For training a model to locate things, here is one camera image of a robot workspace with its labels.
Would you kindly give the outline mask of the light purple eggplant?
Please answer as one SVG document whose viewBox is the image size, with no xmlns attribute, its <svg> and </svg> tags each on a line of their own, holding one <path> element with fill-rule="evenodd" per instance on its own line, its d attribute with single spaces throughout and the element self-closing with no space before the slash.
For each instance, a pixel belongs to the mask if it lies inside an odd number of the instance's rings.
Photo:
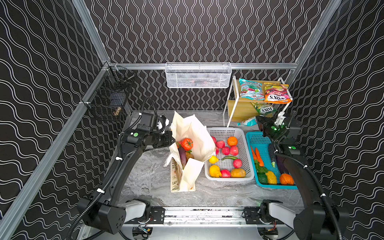
<svg viewBox="0 0 384 240">
<path fill-rule="evenodd" d="M 183 147 L 179 147 L 178 151 L 179 151 L 179 155 L 180 155 L 180 160 L 181 160 L 182 168 L 184 169 L 186 164 L 187 164 L 186 151 L 184 150 Z"/>
</svg>

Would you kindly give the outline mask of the red tomato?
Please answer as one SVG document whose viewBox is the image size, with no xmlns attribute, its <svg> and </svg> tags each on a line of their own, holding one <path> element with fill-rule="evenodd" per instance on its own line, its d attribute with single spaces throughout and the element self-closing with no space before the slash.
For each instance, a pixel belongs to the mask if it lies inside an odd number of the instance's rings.
<svg viewBox="0 0 384 240">
<path fill-rule="evenodd" d="M 194 142 L 190 138 L 183 139 L 180 144 L 186 152 L 191 151 L 194 146 Z"/>
</svg>

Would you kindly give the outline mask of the orange Fox's candy bag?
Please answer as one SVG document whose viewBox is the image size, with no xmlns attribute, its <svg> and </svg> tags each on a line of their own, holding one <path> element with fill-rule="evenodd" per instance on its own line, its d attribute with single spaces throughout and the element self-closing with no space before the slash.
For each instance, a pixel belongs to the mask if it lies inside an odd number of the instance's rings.
<svg viewBox="0 0 384 240">
<path fill-rule="evenodd" d="M 267 83 L 264 85 L 265 102 L 273 104 L 288 104 L 293 101 L 289 90 L 289 85 Z"/>
</svg>

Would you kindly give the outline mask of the brown potato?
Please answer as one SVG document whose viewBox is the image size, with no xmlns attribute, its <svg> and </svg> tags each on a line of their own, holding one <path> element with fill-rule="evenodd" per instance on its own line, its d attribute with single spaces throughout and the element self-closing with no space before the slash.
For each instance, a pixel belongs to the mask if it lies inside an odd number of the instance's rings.
<svg viewBox="0 0 384 240">
<path fill-rule="evenodd" d="M 190 152 L 186 152 L 186 159 L 187 161 L 190 159 L 190 158 L 194 158 L 194 155 Z"/>
</svg>

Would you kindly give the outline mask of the cream canvas grocery bag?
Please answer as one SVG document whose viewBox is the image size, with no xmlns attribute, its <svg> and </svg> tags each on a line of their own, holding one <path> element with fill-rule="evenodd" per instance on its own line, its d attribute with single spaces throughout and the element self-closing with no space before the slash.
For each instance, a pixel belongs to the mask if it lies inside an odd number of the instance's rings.
<svg viewBox="0 0 384 240">
<path fill-rule="evenodd" d="M 171 192 L 193 192 L 204 163 L 216 155 L 216 144 L 195 115 L 183 118 L 175 112 L 170 130 L 176 140 L 165 163 L 171 166 Z"/>
</svg>

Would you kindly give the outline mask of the small green red snack bag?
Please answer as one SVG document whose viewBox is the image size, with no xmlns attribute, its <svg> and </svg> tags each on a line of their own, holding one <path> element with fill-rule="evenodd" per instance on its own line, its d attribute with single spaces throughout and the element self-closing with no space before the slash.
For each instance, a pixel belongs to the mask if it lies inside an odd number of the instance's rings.
<svg viewBox="0 0 384 240">
<path fill-rule="evenodd" d="M 252 127 L 252 126 L 255 126 L 257 125 L 257 118 L 256 117 L 252 117 L 252 118 L 249 118 L 249 119 L 246 119 L 240 123 L 237 123 L 237 126 L 245 126 L 245 127 Z"/>
</svg>

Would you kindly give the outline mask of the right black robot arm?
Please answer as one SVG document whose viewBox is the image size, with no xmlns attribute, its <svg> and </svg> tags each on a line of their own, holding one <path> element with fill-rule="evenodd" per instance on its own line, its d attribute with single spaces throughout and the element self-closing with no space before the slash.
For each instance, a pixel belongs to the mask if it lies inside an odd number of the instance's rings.
<svg viewBox="0 0 384 240">
<path fill-rule="evenodd" d="M 264 200 L 259 210 L 261 221 L 279 220 L 300 240 L 341 240 L 349 213 L 328 197 L 309 167 L 303 150 L 297 145 L 300 123 L 293 116 L 282 122 L 262 116 L 257 116 L 256 120 L 263 136 L 271 140 L 273 156 L 293 177 L 304 203 L 304 209 L 296 214 L 281 202 Z"/>
</svg>

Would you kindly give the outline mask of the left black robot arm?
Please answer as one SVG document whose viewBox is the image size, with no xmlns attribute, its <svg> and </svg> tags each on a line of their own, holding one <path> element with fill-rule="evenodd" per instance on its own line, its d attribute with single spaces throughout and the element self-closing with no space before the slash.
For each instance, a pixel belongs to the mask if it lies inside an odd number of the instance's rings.
<svg viewBox="0 0 384 240">
<path fill-rule="evenodd" d="M 171 131 L 158 133 L 127 129 L 121 133 L 118 153 L 112 166 L 91 198 L 79 200 L 77 208 L 80 215 L 72 223 L 66 239 L 73 238 L 73 232 L 80 221 L 103 233 L 117 234 L 127 216 L 126 210 L 119 207 L 117 202 L 136 162 L 148 146 L 158 149 L 169 147 L 175 142 Z"/>
</svg>

